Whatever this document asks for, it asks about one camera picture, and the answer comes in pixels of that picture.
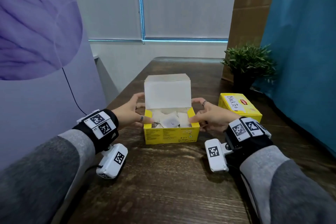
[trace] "person's left hand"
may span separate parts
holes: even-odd
[[[119,121],[118,130],[127,126],[142,127],[143,124],[153,123],[154,120],[147,116],[143,116],[143,121],[140,122],[141,115],[136,113],[136,108],[145,107],[145,103],[137,103],[139,98],[145,96],[144,92],[136,93],[133,97],[124,105],[112,110],[117,116]]]

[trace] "brown cardboard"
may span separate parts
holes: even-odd
[[[272,0],[234,0],[228,48],[246,43],[260,44],[271,2]],[[222,79],[233,82],[228,66],[224,66]]]

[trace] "hand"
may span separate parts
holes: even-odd
[[[144,92],[136,93],[133,95],[130,101],[118,107],[117,109],[112,110],[119,121],[118,130],[127,126],[142,127],[143,124],[154,122],[152,118],[146,116],[144,116],[143,121],[140,122],[141,115],[135,112],[136,108],[145,107],[145,103],[137,103],[138,99],[144,96]]]
[[[193,98],[192,103],[204,103],[204,98]],[[241,116],[230,110],[206,102],[204,110],[197,112],[189,118],[190,123],[199,122],[200,131],[217,130],[223,132],[228,128],[230,122],[239,119]]]

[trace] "teal fabric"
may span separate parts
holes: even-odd
[[[336,0],[273,0],[261,44],[278,78],[255,86],[336,156]]]

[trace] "forearm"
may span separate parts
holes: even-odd
[[[48,223],[91,165],[92,141],[69,130],[0,173],[0,222]]]
[[[263,224],[336,223],[333,198],[276,146],[255,152],[240,170],[252,188]]]

